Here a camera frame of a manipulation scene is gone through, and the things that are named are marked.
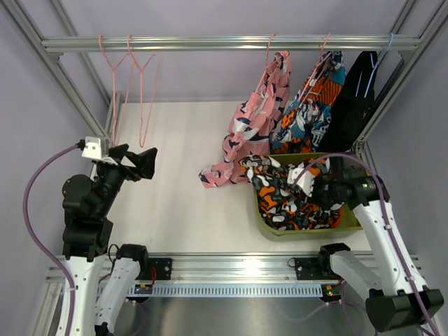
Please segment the camouflage shorts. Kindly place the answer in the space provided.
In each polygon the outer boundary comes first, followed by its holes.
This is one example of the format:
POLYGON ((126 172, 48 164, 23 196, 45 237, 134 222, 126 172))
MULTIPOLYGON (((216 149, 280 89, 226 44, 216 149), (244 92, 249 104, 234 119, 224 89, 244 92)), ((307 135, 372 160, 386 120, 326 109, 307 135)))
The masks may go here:
MULTIPOLYGON (((254 187, 258 211, 271 228, 282 231, 331 228, 328 223, 330 212, 342 208, 342 205, 324 210, 311 203, 311 197, 299 190, 291 190, 287 184, 290 169, 305 168, 310 162, 282 165, 266 155, 249 155, 239 161, 242 172, 254 187)), ((320 176, 330 180, 332 171, 329 159, 320 160, 309 172, 315 178, 320 176)))

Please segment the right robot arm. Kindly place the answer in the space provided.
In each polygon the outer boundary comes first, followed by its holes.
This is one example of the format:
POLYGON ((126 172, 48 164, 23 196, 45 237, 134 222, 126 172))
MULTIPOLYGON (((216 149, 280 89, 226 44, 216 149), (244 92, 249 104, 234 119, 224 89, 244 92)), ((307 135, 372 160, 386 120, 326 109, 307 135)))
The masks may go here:
POLYGON ((438 289, 430 289, 421 276, 400 235, 393 208, 382 180, 369 176, 317 182, 310 169, 321 161, 294 169, 288 175, 292 188, 299 188, 320 207, 344 203, 360 223, 376 260, 372 272, 345 244, 322 246, 318 252, 320 275, 343 278, 365 302, 372 326, 379 332, 428 324, 427 335, 439 335, 434 315, 445 303, 438 289))

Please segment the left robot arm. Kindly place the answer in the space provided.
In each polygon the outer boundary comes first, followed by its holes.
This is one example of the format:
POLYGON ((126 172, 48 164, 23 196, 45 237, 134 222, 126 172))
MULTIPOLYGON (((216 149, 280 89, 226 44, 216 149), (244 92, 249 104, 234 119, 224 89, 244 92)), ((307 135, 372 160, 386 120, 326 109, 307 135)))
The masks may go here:
POLYGON ((133 153, 127 144, 109 148, 97 138, 84 141, 82 156, 96 164, 97 175, 72 176, 62 187, 66 292, 60 335, 113 335, 133 280, 157 274, 145 246, 123 244, 103 293, 97 292, 113 229, 108 213, 125 181, 153 178, 157 153, 156 148, 133 153))

